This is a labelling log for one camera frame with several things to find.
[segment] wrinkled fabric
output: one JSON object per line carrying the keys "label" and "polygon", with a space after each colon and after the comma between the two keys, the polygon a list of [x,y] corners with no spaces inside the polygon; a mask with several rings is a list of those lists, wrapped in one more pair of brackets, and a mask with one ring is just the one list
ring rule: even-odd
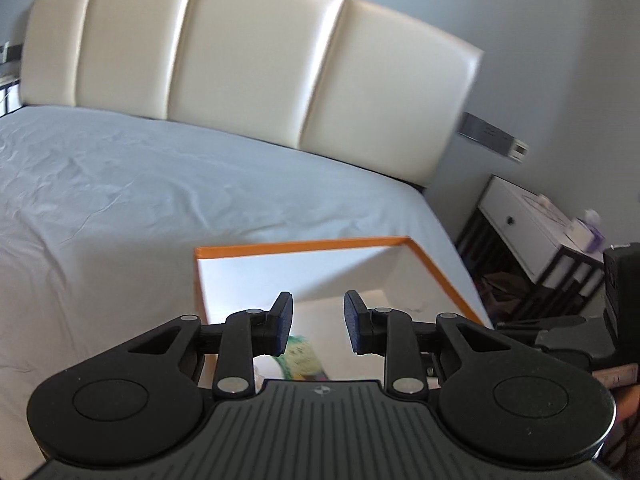
{"label": "wrinkled fabric", "polygon": [[482,319],[456,251],[406,184],[166,121],[26,107],[0,119],[0,478],[42,462],[46,377],[194,312],[193,249],[409,235]]}

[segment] power outlet panel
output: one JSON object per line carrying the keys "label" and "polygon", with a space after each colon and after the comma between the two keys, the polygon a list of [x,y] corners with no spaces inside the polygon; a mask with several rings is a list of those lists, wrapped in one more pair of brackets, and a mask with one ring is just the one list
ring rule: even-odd
{"label": "power outlet panel", "polygon": [[507,132],[469,113],[462,117],[458,132],[503,156],[509,156],[515,140]]}

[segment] nightstand drawer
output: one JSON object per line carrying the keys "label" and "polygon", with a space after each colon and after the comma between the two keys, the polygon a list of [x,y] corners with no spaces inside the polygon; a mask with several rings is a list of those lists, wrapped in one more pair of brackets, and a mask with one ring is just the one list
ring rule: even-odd
{"label": "nightstand drawer", "polygon": [[492,181],[479,209],[535,282],[558,250],[556,245],[500,179]]}

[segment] cream leather headboard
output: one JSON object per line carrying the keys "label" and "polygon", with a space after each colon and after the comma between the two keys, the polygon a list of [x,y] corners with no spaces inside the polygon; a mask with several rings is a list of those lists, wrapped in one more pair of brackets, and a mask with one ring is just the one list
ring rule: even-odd
{"label": "cream leather headboard", "polygon": [[36,0],[22,100],[207,126],[426,185],[481,51],[362,0]]}

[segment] open box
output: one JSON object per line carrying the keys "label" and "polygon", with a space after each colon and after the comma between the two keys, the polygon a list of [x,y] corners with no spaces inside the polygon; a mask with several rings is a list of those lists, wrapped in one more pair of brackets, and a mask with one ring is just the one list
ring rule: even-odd
{"label": "open box", "polygon": [[[380,356],[358,356],[344,323],[344,293],[368,308],[389,306],[416,321],[455,312],[478,316],[409,237],[350,238],[195,250],[197,308],[203,322],[222,323],[248,308],[269,310],[281,291],[293,295],[291,335],[306,338],[331,380],[378,379]],[[272,358],[256,358],[260,375],[282,378]]]}

